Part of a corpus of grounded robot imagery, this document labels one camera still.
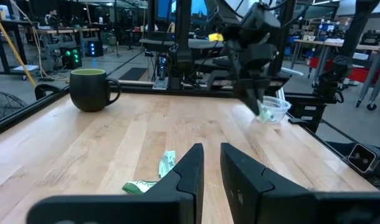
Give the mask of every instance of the white object on shelf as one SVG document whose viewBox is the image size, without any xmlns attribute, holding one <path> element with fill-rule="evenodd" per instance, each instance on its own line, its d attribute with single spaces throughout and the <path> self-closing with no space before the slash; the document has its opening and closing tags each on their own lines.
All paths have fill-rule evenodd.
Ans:
<svg viewBox="0 0 380 224">
<path fill-rule="evenodd" d="M 332 39 L 332 38 L 329 38 L 329 39 L 326 40 L 326 42 L 343 44 L 344 40 L 343 39 Z"/>
<path fill-rule="evenodd" d="M 38 65 L 26 65 L 26 68 L 28 71 L 33 71 L 39 69 Z M 24 68 L 22 66 L 18 66 L 17 68 L 13 68 L 15 71 L 24 71 Z"/>
<path fill-rule="evenodd" d="M 367 60 L 369 58 L 368 54 L 361 54 L 361 53 L 355 53 L 353 54 L 354 59 L 359 59 L 359 60 Z"/>
<path fill-rule="evenodd" d="M 51 29 L 51 26 L 38 26 L 38 29 Z"/>
</svg>

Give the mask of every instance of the floor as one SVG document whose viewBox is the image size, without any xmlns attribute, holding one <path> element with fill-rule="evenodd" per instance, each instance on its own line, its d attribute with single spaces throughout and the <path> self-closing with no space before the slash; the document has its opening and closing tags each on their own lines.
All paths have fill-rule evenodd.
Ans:
<svg viewBox="0 0 380 224">
<path fill-rule="evenodd" d="M 148 67 L 150 68 L 150 75 L 152 74 L 152 66 L 140 49 L 135 47 L 134 50 L 127 50 L 126 46 L 121 46 L 118 51 L 118 56 L 113 49 L 114 48 L 108 49 L 108 53 L 102 57 L 83 58 L 83 68 L 103 69 L 111 78 L 120 78 L 133 67 Z M 8 46 L 5 47 L 5 50 L 10 66 L 18 65 L 11 51 L 8 50 Z M 37 52 L 33 47 L 26 46 L 26 55 L 29 63 L 38 64 L 36 59 Z M 283 66 L 289 67 L 290 62 L 284 61 Z M 307 74 L 308 71 L 308 67 L 302 64 L 296 64 L 294 69 L 299 70 L 304 74 Z M 67 78 L 69 77 L 69 71 L 60 72 L 60 74 Z M 293 77 L 284 86 L 284 89 L 285 91 L 311 93 L 311 83 L 312 80 L 307 79 L 306 76 Z M 48 82 L 48 84 L 58 87 L 67 86 L 64 81 Z M 346 89 L 343 92 L 345 98 L 344 103 L 328 105 L 323 115 L 323 119 L 352 138 L 357 139 L 359 142 L 380 146 L 380 94 L 376 99 L 378 108 L 375 111 L 368 111 L 366 109 L 369 94 L 372 89 L 369 90 L 369 93 L 366 95 L 361 106 L 355 108 L 354 104 L 359 98 L 362 86 L 363 84 L 360 84 L 359 86 L 353 86 Z M 21 76 L 0 75 L 0 91 L 15 95 L 24 100 L 27 104 L 31 104 L 36 100 L 31 83 L 29 81 L 22 81 Z M 331 129 L 323 123 L 320 124 L 317 135 L 327 141 L 350 142 L 348 139 L 338 134 L 334 129 Z"/>
</svg>

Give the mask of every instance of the wooden table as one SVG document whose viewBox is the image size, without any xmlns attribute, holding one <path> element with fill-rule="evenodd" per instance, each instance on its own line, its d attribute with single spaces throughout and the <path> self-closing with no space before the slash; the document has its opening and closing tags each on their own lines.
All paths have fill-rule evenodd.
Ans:
<svg viewBox="0 0 380 224">
<path fill-rule="evenodd" d="M 90 32 L 90 31 L 99 31 L 100 28 L 74 28 L 74 30 L 77 30 L 79 32 Z"/>
<path fill-rule="evenodd" d="M 158 180 L 164 151 L 175 150 L 178 161 L 197 142 L 205 157 L 203 223 L 232 223 L 222 142 L 304 187 L 377 191 L 287 119 L 261 124 L 235 99 L 135 94 L 84 113 L 64 96 L 0 135 L 0 223 L 24 223 L 31 205 L 51 195 L 122 194 L 127 181 Z"/>
<path fill-rule="evenodd" d="M 20 32 L 30 32 L 32 33 L 32 29 L 20 29 Z M 38 34 L 57 34 L 57 30 L 55 29 L 37 29 L 36 32 Z M 59 34 L 72 34 L 77 32 L 75 29 L 59 29 Z"/>
</svg>

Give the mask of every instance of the black metal frame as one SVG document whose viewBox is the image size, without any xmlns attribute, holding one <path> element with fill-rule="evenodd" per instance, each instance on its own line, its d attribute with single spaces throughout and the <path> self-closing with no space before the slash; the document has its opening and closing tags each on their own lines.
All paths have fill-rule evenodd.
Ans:
<svg viewBox="0 0 380 224">
<path fill-rule="evenodd" d="M 45 108 L 46 106 L 49 106 L 53 102 L 57 101 L 58 99 L 62 98 L 69 92 L 69 87 L 65 87 L 62 91 L 57 93 L 52 93 L 48 96 L 45 96 L 41 98 L 40 100 L 36 101 L 34 104 L 26 106 L 25 108 L 9 115 L 4 118 L 0 119 L 0 134 L 7 131 L 9 128 L 13 127 L 14 125 L 20 123 L 21 121 L 24 121 L 26 118 L 32 116 L 33 114 L 37 113 L 41 109 Z"/>
<path fill-rule="evenodd" d="M 17 46 L 18 46 L 18 53 L 20 55 L 20 58 L 24 62 L 24 64 L 27 64 L 27 58 L 26 58 L 26 53 L 24 51 L 24 45 L 22 44 L 20 31 L 18 29 L 18 22 L 16 22 L 16 21 L 11 21 L 11 22 L 1 21 L 1 23 L 2 23 L 2 25 L 6 31 L 13 31 L 14 32 L 14 36 L 16 38 L 16 42 L 17 42 Z M 0 59 L 2 62 L 2 66 L 3 66 L 3 72 L 0 71 L 0 75 L 23 75 L 22 72 L 12 72 L 10 70 L 9 62 L 7 61 L 6 53 L 4 51 L 1 35 L 0 35 Z"/>
<path fill-rule="evenodd" d="M 11 7 L 10 1 L 3 1 L 0 2 L 0 4 L 5 4 L 9 10 L 10 15 L 13 15 L 13 10 Z M 29 22 L 23 22 L 23 21 L 1 21 L 2 26 L 6 31 L 13 31 L 14 36 L 16 38 L 17 46 L 18 46 L 18 52 L 20 55 L 21 60 L 24 62 L 24 64 L 27 64 L 26 54 L 24 51 L 24 45 L 21 41 L 21 35 L 20 31 L 18 29 L 18 25 L 30 25 Z M 6 53 L 3 48 L 2 38 L 0 35 L 0 59 L 3 66 L 3 72 L 0 72 L 0 75 L 23 75 L 22 72 L 12 72 L 10 70 L 9 62 L 7 61 Z"/>
</svg>

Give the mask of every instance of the workbench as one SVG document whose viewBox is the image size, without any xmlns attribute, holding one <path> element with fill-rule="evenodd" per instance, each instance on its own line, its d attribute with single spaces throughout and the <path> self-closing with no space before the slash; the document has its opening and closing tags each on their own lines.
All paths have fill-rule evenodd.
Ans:
<svg viewBox="0 0 380 224">
<path fill-rule="evenodd" d="M 320 52 L 319 63 L 318 63 L 318 66 L 316 68 L 315 76 L 313 79 L 313 86 L 315 86 L 317 84 L 319 75 L 325 72 L 325 66 L 326 66 L 326 62 L 328 60 L 329 54 L 331 52 L 331 48 L 332 47 L 342 47 L 342 45 L 343 45 L 342 43 L 336 43 L 336 42 L 327 42 L 327 41 L 322 42 L 322 41 L 311 41 L 311 40 L 295 40 L 295 43 L 296 43 L 296 46 L 295 46 L 295 51 L 294 51 L 294 54 L 292 57 L 290 68 L 294 67 L 295 60 L 297 58 L 297 55 L 299 54 L 301 44 L 311 44 L 311 45 L 322 45 L 323 46 L 323 49 Z M 380 68 L 380 46 L 370 46 L 370 45 L 360 45 L 359 44 L 356 47 L 356 49 L 358 49 L 358 50 L 370 50 L 370 51 L 373 51 L 376 53 L 375 58 L 374 58 L 371 66 L 369 68 L 369 73 L 367 75 L 366 81 L 362 87 L 362 90 L 361 90 L 361 93 L 359 96 L 359 100 L 356 102 L 356 107 L 358 107 L 360 105 L 360 103 L 363 101 L 364 97 L 366 96 L 366 94 L 369 90 L 369 87 L 372 84 L 373 78 L 374 78 L 375 74 L 377 73 L 378 69 Z M 374 101 L 375 101 L 376 97 L 378 96 L 379 91 L 380 91 L 380 74 L 379 74 L 378 82 L 375 84 L 374 90 L 370 96 L 370 100 L 369 100 L 370 106 L 374 105 Z"/>
<path fill-rule="evenodd" d="M 173 45 L 174 41 L 164 41 L 164 45 L 162 45 L 162 40 L 140 39 L 139 43 L 143 43 L 145 48 L 149 51 L 168 53 L 169 48 Z M 210 42 L 209 40 L 189 39 L 189 48 L 197 52 L 201 52 L 201 54 L 208 52 L 210 49 L 214 48 L 214 46 L 216 49 L 221 49 L 224 46 L 222 42 L 218 42 L 216 45 L 215 44 L 215 41 Z"/>
<path fill-rule="evenodd" d="M 20 31 L 25 33 L 29 32 L 32 35 L 32 29 L 20 29 Z M 40 35 L 40 41 L 43 43 L 44 53 L 46 56 L 46 65 L 43 67 L 45 71 L 52 71 L 54 69 L 54 60 L 52 57 L 54 50 L 60 50 L 62 47 L 77 46 L 77 42 L 73 34 L 78 31 L 75 29 L 37 29 L 36 32 Z M 71 35 L 71 39 L 69 41 L 65 41 L 65 35 Z M 57 43 L 53 42 L 53 37 L 57 38 Z"/>
<path fill-rule="evenodd" d="M 122 93 L 104 110 L 84 113 L 65 95 L 0 134 L 0 223 L 24 223 L 29 208 L 51 195 L 121 195 L 128 181 L 159 180 L 165 151 L 175 150 L 177 162 L 199 142 L 203 223 L 232 223 L 222 142 L 309 189 L 378 191 L 288 117 L 262 124 L 237 99 Z"/>
</svg>

